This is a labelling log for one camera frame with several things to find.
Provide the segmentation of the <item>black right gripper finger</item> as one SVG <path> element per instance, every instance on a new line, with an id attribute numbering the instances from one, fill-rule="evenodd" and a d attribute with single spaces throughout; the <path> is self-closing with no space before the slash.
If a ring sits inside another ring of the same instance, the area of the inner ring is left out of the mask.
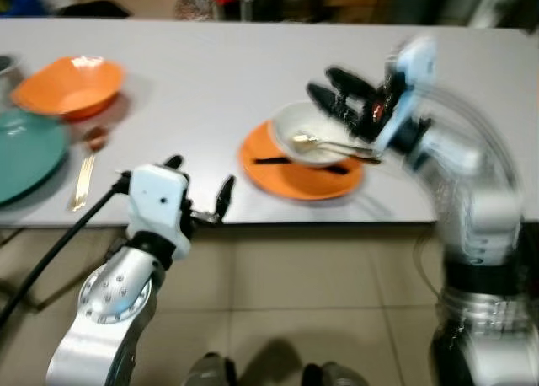
<path id="1" fill-rule="evenodd" d="M 348 100 L 372 104 L 382 99 L 379 88 L 343 67 L 328 67 L 326 77 L 332 86 L 327 97 L 329 104 L 345 104 Z"/>
<path id="2" fill-rule="evenodd" d="M 338 88 L 331 88 L 316 83 L 308 83 L 307 96 L 319 111 L 330 119 L 340 121 L 347 127 L 358 127 L 361 122 L 360 112 L 350 104 L 353 99 L 360 99 Z"/>

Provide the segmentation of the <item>white bowl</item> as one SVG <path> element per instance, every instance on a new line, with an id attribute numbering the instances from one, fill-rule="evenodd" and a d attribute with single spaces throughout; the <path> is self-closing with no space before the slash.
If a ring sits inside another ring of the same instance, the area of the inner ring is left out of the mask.
<path id="1" fill-rule="evenodd" d="M 348 127 L 340 121 L 330 119 L 319 111 L 312 102 L 293 102 L 281 108 L 269 120 L 269 134 L 278 150 L 293 162 L 312 167 L 326 167 L 346 160 L 346 156 L 324 153 L 326 158 L 308 158 L 300 154 L 289 139 L 297 133 L 308 133 L 324 140 L 367 147 L 359 140 L 351 138 Z"/>

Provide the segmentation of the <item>gold spoon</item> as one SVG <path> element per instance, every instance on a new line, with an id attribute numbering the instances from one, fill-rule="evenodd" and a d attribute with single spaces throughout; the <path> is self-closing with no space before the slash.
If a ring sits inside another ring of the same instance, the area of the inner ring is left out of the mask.
<path id="1" fill-rule="evenodd" d="M 324 140 L 308 133 L 297 133 L 289 141 L 300 154 L 304 154 L 307 158 L 326 158 L 323 154 L 328 152 L 362 160 L 363 163 L 376 165 L 382 162 L 370 148 L 348 146 L 345 143 Z"/>

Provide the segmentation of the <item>orange plate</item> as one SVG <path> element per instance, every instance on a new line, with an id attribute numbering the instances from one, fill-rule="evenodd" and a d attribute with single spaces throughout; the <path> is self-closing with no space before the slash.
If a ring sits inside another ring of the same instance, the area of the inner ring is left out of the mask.
<path id="1" fill-rule="evenodd" d="M 332 174 L 328 171 L 296 165 L 254 165 L 253 158 L 284 158 L 284 154 L 270 139 L 266 121 L 255 127 L 240 144 L 238 160 L 240 168 L 263 192 L 289 200 L 321 201 L 347 195 L 357 190 L 365 178 L 365 164 L 347 159 L 336 165 L 350 170 L 348 174 Z"/>

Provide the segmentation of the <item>small brown cutlery rest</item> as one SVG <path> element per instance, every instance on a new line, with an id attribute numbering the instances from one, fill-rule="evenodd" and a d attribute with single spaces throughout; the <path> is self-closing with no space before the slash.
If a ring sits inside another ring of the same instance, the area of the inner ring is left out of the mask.
<path id="1" fill-rule="evenodd" d="M 107 146 L 110 137 L 110 131 L 104 126 L 96 126 L 88 129 L 83 135 L 85 147 L 91 153 L 97 153 Z"/>

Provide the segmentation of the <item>gold fork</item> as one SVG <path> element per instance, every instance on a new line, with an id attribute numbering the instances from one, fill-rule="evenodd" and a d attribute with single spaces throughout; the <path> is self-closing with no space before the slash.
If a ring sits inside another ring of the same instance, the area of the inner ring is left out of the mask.
<path id="1" fill-rule="evenodd" d="M 89 150 L 85 158 L 82 159 L 80 167 L 78 167 L 76 190 L 68 205 L 69 212 L 78 212 L 86 204 L 89 186 L 91 186 L 93 166 L 95 166 L 96 153 L 94 150 Z"/>

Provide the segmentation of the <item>orange bowl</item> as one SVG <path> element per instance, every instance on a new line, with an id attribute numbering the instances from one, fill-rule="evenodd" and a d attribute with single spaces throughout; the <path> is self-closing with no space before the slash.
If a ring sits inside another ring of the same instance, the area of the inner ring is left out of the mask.
<path id="1" fill-rule="evenodd" d="M 24 78 L 10 98 L 26 111 L 83 121 L 109 108 L 124 81 L 125 70 L 118 62 L 103 57 L 61 57 Z"/>

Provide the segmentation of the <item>green plate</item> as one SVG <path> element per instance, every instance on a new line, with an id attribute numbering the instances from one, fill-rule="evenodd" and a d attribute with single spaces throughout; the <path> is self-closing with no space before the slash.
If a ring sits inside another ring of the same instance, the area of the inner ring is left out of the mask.
<path id="1" fill-rule="evenodd" d="M 0 112 L 0 207 L 29 194 L 68 156 L 69 129 L 49 116 Z"/>

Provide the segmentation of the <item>grey left robot foot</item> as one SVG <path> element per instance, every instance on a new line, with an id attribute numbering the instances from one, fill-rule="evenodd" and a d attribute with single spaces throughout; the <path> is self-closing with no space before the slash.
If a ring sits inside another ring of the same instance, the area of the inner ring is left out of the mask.
<path id="1" fill-rule="evenodd" d="M 235 363 L 216 352 L 207 352 L 192 364 L 181 386 L 238 386 Z"/>

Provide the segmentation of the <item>grey robot foot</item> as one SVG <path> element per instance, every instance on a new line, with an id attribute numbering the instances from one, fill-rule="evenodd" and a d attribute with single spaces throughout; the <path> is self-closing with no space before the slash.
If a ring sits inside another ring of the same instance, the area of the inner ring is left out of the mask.
<path id="1" fill-rule="evenodd" d="M 362 375 L 336 362 L 308 363 L 302 372 L 301 386 L 370 386 Z"/>
<path id="2" fill-rule="evenodd" d="M 235 363 L 216 352 L 207 352 L 192 364 L 181 386 L 238 386 Z"/>

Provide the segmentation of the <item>black background object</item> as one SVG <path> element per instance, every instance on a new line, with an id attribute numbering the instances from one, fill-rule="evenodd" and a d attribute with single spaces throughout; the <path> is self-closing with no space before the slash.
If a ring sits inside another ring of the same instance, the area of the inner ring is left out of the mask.
<path id="1" fill-rule="evenodd" d="M 58 19 L 129 19 L 131 13 L 111 0 L 95 0 L 59 8 Z"/>

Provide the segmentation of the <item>grey cup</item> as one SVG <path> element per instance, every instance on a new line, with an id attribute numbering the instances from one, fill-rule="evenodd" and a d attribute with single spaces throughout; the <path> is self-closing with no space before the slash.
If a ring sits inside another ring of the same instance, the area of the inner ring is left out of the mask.
<path id="1" fill-rule="evenodd" d="M 13 54 L 0 54 L 0 104 L 11 106 L 14 90 L 24 81 L 22 60 Z"/>

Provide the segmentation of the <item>grey right robot foot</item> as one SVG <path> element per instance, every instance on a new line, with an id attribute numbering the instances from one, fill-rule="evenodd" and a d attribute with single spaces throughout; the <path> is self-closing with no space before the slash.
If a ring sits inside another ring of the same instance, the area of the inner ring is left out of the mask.
<path id="1" fill-rule="evenodd" d="M 370 386 L 362 375 L 336 362 L 308 363 L 302 372 L 301 386 Z"/>

